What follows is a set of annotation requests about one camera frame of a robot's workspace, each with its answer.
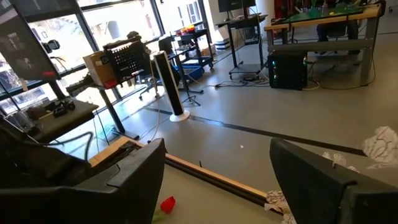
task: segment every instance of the cardboard box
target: cardboard box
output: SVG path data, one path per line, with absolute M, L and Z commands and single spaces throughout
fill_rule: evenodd
M 104 52 L 95 52 L 83 57 L 83 60 L 95 84 L 104 86 L 106 82 L 116 78 L 112 66 Z

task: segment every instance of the green table surface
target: green table surface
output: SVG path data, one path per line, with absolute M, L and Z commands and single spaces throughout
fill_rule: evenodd
M 279 24 L 286 24 L 286 23 L 292 23 L 292 22 L 302 22 L 302 21 L 310 21 L 314 19 L 325 19 L 329 17 L 336 17 L 336 16 L 348 16 L 352 14 L 360 14 L 363 12 L 363 8 L 359 6 L 353 6 L 351 9 L 347 7 L 347 5 L 342 5 L 335 7 L 333 9 L 328 10 L 328 14 L 323 15 L 322 10 L 316 8 L 315 10 L 310 9 L 308 12 L 300 13 L 293 15 Z

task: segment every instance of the black cable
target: black cable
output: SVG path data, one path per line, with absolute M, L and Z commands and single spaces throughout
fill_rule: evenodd
M 73 138 L 70 138 L 70 139 L 65 140 L 65 141 L 62 141 L 62 142 L 56 142 L 56 143 L 38 143 L 38 142 L 25 142 L 25 141 L 20 141 L 20 139 L 19 139 L 17 136 L 15 136 L 10 130 L 8 130 L 8 129 L 2 127 L 2 126 L 0 126 L 0 129 L 3 130 L 3 131 L 5 131 L 5 132 L 6 132 L 8 135 L 10 135 L 14 140 L 19 141 L 19 142 L 21 142 L 21 143 L 23 143 L 23 144 L 25 144 L 25 145 L 28 145 L 28 146 L 59 146 L 59 145 L 63 145 L 63 144 L 66 144 L 66 143 L 68 143 L 68 142 L 72 142 L 72 141 L 74 141 L 74 140 L 80 139 L 80 138 L 82 138 L 82 137 L 84 137 L 84 136 L 86 136 L 86 135 L 89 135 L 88 141 L 87 141 L 87 143 L 86 143 L 86 148 L 85 148 L 85 161 L 88 161 L 88 150 L 90 149 L 90 144 L 91 144 L 91 141 L 93 140 L 93 136 L 94 136 L 94 134 L 93 134 L 91 131 L 89 131 L 89 132 L 83 133 L 83 134 L 81 134 L 81 135 L 79 135 L 79 136 L 75 136 L 75 137 L 73 137 Z
M 63 63 L 60 60 L 63 60 L 65 62 L 64 59 L 60 58 L 60 57 L 50 57 L 51 59 L 55 59 L 57 60 L 57 62 L 63 67 L 63 69 L 65 70 L 64 72 L 67 72 L 68 69 L 63 65 Z

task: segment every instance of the red object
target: red object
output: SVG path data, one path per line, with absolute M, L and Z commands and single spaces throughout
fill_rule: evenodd
M 174 205 L 175 205 L 175 199 L 173 196 L 171 196 L 160 204 L 160 209 L 164 213 L 170 214 L 173 211 Z

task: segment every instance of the wooden plank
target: wooden plank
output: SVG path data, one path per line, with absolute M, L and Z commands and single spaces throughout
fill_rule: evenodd
M 108 156 L 114 154 L 119 149 L 119 147 L 121 147 L 124 143 L 126 143 L 128 141 L 132 141 L 132 142 L 136 143 L 140 147 L 144 147 L 145 146 L 145 145 L 143 145 L 140 142 L 137 142 L 137 141 L 135 141 L 133 139 L 127 138 L 125 136 L 122 136 L 118 140 L 113 142 L 110 146 L 108 146 L 105 150 L 101 151 L 99 154 L 97 154 L 93 158 L 91 158 L 89 160 L 89 163 L 91 164 L 92 167 L 97 166 L 101 161 L 105 160 Z M 224 177 L 222 175 L 216 174 L 216 173 L 214 173 L 214 172 L 212 172 L 210 170 L 204 169 L 202 167 L 199 167 L 199 166 L 197 166 L 195 164 L 192 164 L 190 162 L 187 162 L 187 161 L 185 161 L 183 159 L 177 158 L 177 157 L 172 156 L 170 154 L 166 154 L 166 158 L 170 159 L 171 161 L 176 162 L 178 164 L 181 164 L 181 165 L 187 166 L 187 167 L 189 167 L 191 169 L 194 169 L 197 172 L 200 172 L 202 174 L 206 174 L 206 175 L 212 176 L 212 177 L 214 177 L 216 179 L 219 179 L 219 180 L 221 180 L 223 182 L 226 182 L 226 183 L 229 183 L 229 184 L 234 185 L 236 187 L 239 187 L 240 189 L 246 190 L 246 191 L 251 192 L 253 194 L 259 195 L 259 196 L 264 197 L 264 198 L 267 196 L 267 194 L 265 192 L 261 192 L 260 190 L 254 189 L 252 187 L 249 187 L 247 185 L 239 183 L 239 182 L 237 182 L 235 180 L 232 180 L 232 179 L 229 179 L 229 178 Z
M 354 14 L 348 16 L 348 20 L 361 20 L 361 19 L 369 19 L 373 17 L 377 17 L 379 14 L 380 5 L 371 5 L 364 8 L 364 11 L 360 14 Z M 329 17 L 325 19 L 314 19 L 311 21 L 303 21 L 303 22 L 293 22 L 291 23 L 292 27 L 302 27 L 302 26 L 312 26 L 318 24 L 327 24 L 331 22 L 344 22 L 347 20 L 346 16 L 336 16 L 336 17 Z M 274 30 L 274 29 L 287 29 L 289 28 L 288 24 L 277 24 L 264 27 L 264 30 Z

